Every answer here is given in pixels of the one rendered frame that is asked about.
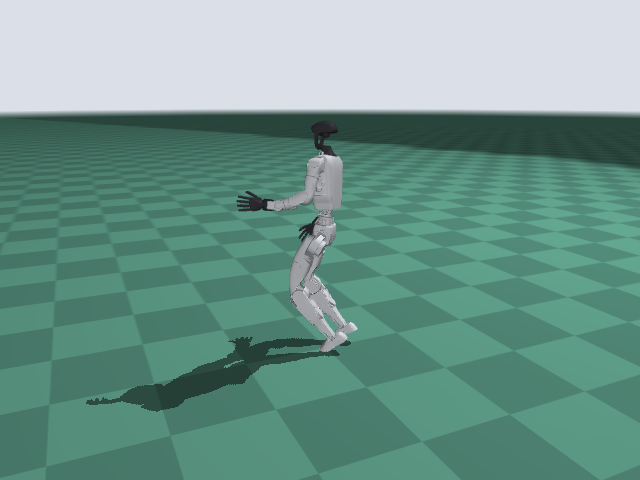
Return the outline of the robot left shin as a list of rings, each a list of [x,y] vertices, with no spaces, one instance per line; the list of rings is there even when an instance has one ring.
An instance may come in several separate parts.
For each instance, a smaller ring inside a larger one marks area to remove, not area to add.
[[[304,291],[296,290],[293,292],[292,298],[289,300],[306,320],[314,325],[326,337],[328,335],[328,341],[334,339],[335,333],[324,319],[322,310],[312,297],[308,298]],[[333,336],[333,338],[331,336]]]

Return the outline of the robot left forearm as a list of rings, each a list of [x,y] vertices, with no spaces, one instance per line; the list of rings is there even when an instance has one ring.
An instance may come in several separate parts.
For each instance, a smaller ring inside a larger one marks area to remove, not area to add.
[[[307,199],[307,193],[305,191],[300,191],[297,194],[290,196],[289,198],[285,198],[276,201],[267,201],[267,209],[275,210],[275,211],[283,211],[288,209],[296,209],[297,206]]]

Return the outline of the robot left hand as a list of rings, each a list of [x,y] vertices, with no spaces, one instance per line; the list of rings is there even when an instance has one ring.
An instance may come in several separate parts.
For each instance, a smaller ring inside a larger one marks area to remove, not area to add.
[[[250,191],[246,191],[247,194],[250,194],[253,197],[245,197],[245,196],[238,196],[238,198],[242,198],[242,199],[248,199],[249,201],[244,201],[244,200],[237,200],[236,202],[239,203],[249,203],[249,205],[237,205],[237,207],[250,207],[249,209],[239,209],[238,211],[258,211],[260,209],[263,209],[264,211],[273,211],[270,209],[267,209],[267,201],[274,201],[272,199],[264,199],[262,200],[260,197],[257,197],[255,194],[253,194]]]

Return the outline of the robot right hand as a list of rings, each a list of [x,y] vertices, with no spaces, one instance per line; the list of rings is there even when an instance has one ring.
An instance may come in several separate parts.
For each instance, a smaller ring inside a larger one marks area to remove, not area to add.
[[[301,233],[301,235],[299,236],[299,239],[300,239],[300,238],[301,238],[301,236],[302,236],[302,235],[307,231],[307,232],[306,232],[306,234],[304,235],[304,237],[303,237],[303,238],[302,238],[302,240],[301,240],[302,242],[303,242],[303,240],[305,239],[305,237],[308,235],[308,233],[310,233],[309,235],[312,235],[312,234],[313,234],[313,227],[314,227],[314,225],[315,225],[315,224],[314,224],[314,222],[315,222],[317,219],[318,219],[318,216],[317,216],[317,217],[312,221],[312,223],[309,223],[308,225],[302,226],[302,227],[299,229],[299,231],[302,231],[304,228],[306,228],[306,229]]]

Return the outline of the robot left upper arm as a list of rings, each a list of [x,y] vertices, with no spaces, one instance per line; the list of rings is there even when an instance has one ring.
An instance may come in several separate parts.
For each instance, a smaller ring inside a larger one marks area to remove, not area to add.
[[[307,162],[307,173],[304,181],[305,192],[307,193],[307,199],[301,205],[307,206],[311,203],[314,192],[317,186],[319,175],[324,171],[325,159],[324,158],[311,158]]]

